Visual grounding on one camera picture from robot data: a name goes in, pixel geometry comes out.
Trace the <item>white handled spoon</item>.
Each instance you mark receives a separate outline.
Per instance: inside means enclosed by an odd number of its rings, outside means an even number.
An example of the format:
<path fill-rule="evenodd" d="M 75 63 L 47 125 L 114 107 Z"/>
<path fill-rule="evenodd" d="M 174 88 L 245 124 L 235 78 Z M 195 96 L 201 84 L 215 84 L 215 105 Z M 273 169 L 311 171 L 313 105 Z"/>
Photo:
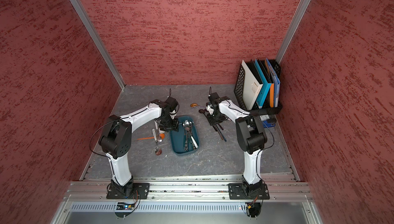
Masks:
<path fill-rule="evenodd" d="M 189 136 L 190 136 L 190 138 L 191 138 L 191 140 L 192 140 L 193 147 L 194 147 L 195 149 L 197 149 L 199 146 L 198 146 L 196 140 L 194 139 L 194 137 L 193 137 L 193 135 L 192 135 L 192 133 L 191 133 L 190 131 L 189 131 Z"/>

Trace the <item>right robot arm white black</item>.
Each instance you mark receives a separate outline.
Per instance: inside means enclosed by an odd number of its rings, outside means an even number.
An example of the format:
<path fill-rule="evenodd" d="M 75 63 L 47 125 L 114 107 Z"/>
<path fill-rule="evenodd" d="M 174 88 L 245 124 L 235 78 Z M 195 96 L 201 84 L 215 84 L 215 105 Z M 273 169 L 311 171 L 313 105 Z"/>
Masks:
<path fill-rule="evenodd" d="M 237 141 L 244 152 L 244 172 L 242 186 L 247 194 L 263 189 L 264 181 L 260 176 L 261 152 L 267 143 L 264 123 L 260 117 L 238 107 L 228 97 L 219 97 L 217 93 L 208 96 L 206 103 L 207 119 L 212 125 L 218 125 L 226 119 L 234 122 Z"/>

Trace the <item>blue iridescent spoon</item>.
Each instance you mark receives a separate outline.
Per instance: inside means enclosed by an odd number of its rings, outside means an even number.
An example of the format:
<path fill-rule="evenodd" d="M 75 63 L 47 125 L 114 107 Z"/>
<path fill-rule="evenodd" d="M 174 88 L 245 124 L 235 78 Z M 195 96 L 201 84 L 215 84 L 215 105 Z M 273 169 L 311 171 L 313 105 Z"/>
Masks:
<path fill-rule="evenodd" d="M 218 127 L 218 133 L 220 135 L 220 137 L 222 138 L 223 141 L 227 141 L 226 137 L 223 135 L 222 131 L 223 131 L 223 127 L 220 124 L 216 125 Z"/>

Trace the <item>teal plastic storage box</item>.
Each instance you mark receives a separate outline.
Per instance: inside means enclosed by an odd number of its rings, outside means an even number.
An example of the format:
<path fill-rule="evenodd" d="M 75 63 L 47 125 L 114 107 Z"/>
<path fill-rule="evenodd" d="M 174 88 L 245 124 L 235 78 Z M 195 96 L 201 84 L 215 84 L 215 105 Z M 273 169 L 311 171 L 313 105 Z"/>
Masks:
<path fill-rule="evenodd" d="M 196 127 L 194 125 L 194 119 L 191 116 L 183 115 L 178 117 L 179 125 L 177 131 L 170 131 L 170 142 L 172 146 L 172 150 L 177 156 L 186 156 L 189 154 L 193 154 L 199 150 L 200 140 L 198 137 L 198 133 Z M 183 127 L 183 122 L 188 120 L 192 123 L 191 134 L 196 141 L 197 147 L 193 143 L 192 139 L 188 137 L 188 149 L 186 150 L 186 136 L 187 131 Z"/>

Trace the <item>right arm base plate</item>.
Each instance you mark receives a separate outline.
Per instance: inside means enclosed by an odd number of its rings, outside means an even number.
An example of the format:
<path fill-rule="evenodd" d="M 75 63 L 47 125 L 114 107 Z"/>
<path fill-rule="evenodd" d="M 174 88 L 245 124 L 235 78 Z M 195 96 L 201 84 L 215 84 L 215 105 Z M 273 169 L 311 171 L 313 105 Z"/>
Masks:
<path fill-rule="evenodd" d="M 270 195 L 267 184 L 257 183 L 248 184 L 228 184 L 228 192 L 230 199 L 256 199 L 269 200 Z"/>

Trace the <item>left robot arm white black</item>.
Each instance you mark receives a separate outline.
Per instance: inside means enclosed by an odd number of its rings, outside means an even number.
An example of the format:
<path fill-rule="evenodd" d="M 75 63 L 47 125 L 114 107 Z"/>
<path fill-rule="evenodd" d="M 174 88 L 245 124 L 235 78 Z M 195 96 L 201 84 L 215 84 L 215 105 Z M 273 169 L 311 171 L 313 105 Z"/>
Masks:
<path fill-rule="evenodd" d="M 147 106 L 121 116 L 110 116 L 101 133 L 98 144 L 109 159 L 111 185 L 124 195 L 132 190 L 133 177 L 128 164 L 128 151 L 131 148 L 132 133 L 146 123 L 155 120 L 159 131 L 179 130 L 179 120 L 175 117 L 179 103 L 168 97 L 165 101 L 155 99 Z"/>

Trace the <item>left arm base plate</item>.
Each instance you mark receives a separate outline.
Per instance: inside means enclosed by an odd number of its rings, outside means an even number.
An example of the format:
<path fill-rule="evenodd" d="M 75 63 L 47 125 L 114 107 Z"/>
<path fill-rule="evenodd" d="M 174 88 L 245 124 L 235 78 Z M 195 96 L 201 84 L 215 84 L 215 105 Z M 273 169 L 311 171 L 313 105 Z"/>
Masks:
<path fill-rule="evenodd" d="M 111 182 L 107 187 L 107 199 L 147 199 L 149 193 L 149 183 L 129 183 L 126 186 L 119 186 Z"/>

